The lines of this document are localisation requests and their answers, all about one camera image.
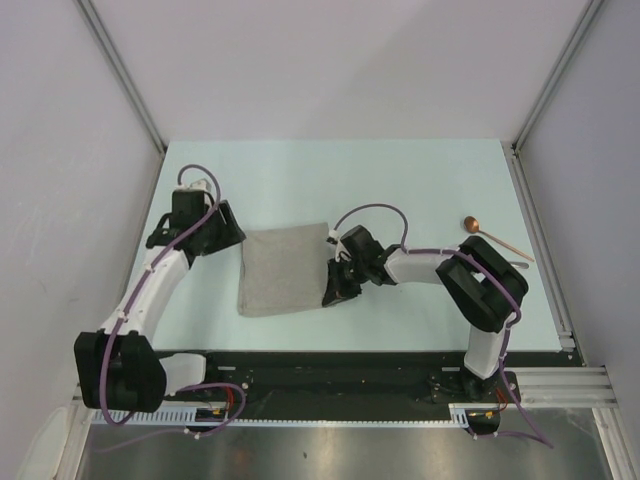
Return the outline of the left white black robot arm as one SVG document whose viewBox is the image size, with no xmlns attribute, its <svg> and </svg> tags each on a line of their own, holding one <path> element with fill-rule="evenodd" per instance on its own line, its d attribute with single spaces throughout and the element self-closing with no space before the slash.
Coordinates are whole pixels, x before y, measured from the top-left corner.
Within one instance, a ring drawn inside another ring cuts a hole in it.
<svg viewBox="0 0 640 480">
<path fill-rule="evenodd" d="M 143 266 L 115 311 L 95 332 L 82 332 L 74 356 L 82 400 L 95 410 L 156 411 L 164 398 L 188 389 L 214 397 L 221 376 L 201 354 L 161 358 L 152 338 L 176 287 L 196 259 L 245 240 L 229 203 L 206 180 L 180 186 L 171 210 L 146 240 Z"/>
</svg>

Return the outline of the grey cloth napkin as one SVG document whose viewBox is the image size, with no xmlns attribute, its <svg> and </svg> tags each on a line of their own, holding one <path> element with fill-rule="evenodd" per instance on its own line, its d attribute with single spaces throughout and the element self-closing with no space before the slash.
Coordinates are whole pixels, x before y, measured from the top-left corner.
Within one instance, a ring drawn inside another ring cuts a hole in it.
<svg viewBox="0 0 640 480">
<path fill-rule="evenodd" d="M 327 287 L 326 223 L 252 230 L 241 245 L 237 309 L 259 318 L 322 307 Z"/>
</svg>

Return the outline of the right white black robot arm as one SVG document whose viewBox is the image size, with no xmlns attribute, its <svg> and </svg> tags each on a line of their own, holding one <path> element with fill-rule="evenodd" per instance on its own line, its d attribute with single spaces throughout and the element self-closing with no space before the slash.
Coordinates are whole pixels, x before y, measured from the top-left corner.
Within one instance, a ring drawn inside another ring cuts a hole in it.
<svg viewBox="0 0 640 480">
<path fill-rule="evenodd" d="M 327 242 L 334 254 L 327 262 L 324 307 L 356 298 L 366 283 L 441 285 L 470 324 L 460 385 L 452 393 L 484 401 L 496 391 L 510 329 L 521 319 L 529 286 L 491 245 L 470 236 L 454 249 L 383 248 L 363 226 L 343 235 L 332 231 Z"/>
</svg>

